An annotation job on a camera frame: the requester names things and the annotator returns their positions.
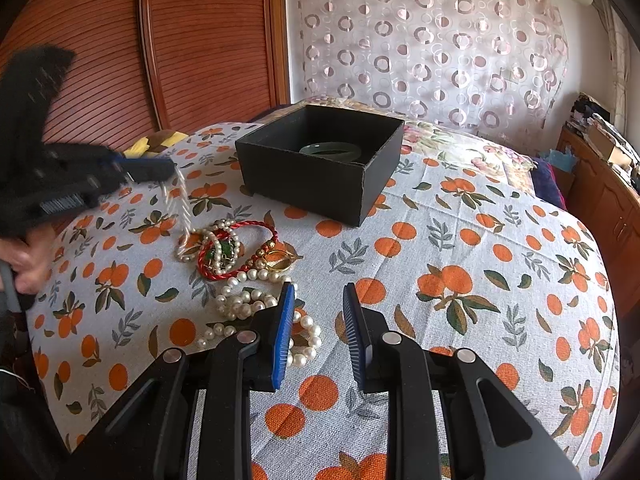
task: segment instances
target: bedspread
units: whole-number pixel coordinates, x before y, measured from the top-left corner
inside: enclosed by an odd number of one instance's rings
[[[364,224],[348,228],[244,188],[233,145],[249,127],[217,124],[168,153],[186,176],[194,226],[274,223],[296,260],[290,275],[303,307],[322,326],[315,360],[288,368],[276,394],[252,394],[254,479],[384,478],[387,398],[361,395],[353,380],[341,314],[350,281],[365,306],[423,348],[476,351],[583,478],[595,478],[616,415],[618,338],[587,229],[507,184],[417,153],[402,156]],[[265,172],[295,178],[269,161]],[[218,286],[173,258],[174,224],[160,188],[142,185],[105,197],[58,240],[28,322],[69,449],[159,352],[198,351],[206,324],[219,321]],[[238,234],[247,254],[267,235]]]

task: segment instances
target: white pearl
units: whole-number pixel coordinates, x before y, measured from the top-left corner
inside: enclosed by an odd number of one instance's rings
[[[308,346],[302,350],[302,355],[306,357],[307,361],[313,361],[318,355],[318,352],[316,352],[315,348]]]
[[[316,350],[322,346],[322,340],[317,335],[311,336],[307,342],[311,348],[315,348]]]
[[[320,325],[313,324],[307,329],[307,331],[310,336],[318,336],[322,332],[322,328],[320,328]]]
[[[276,300],[273,296],[267,296],[264,298],[264,306],[266,308],[271,308],[272,306],[276,306],[278,304],[278,300]]]
[[[300,326],[302,328],[311,328],[313,323],[314,319],[311,316],[303,316],[302,319],[300,319]]]
[[[306,365],[306,357],[303,354],[295,354],[293,356],[293,365],[296,368],[303,368]]]

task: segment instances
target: open black box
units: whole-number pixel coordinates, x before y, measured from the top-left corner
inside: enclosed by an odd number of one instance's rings
[[[244,184],[251,192],[359,226],[398,166],[403,125],[393,117],[307,105],[236,140]],[[350,142],[362,155],[337,162],[299,153],[318,142]]]

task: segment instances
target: patterned curtain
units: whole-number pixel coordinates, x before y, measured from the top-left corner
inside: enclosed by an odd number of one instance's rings
[[[566,71],[550,0],[299,0],[307,96],[535,147]]]

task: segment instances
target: wooden cabinet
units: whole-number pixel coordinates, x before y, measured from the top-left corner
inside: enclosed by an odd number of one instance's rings
[[[563,130],[558,150],[570,144],[580,161],[567,209],[598,243],[618,317],[640,301],[640,197],[580,137]]]

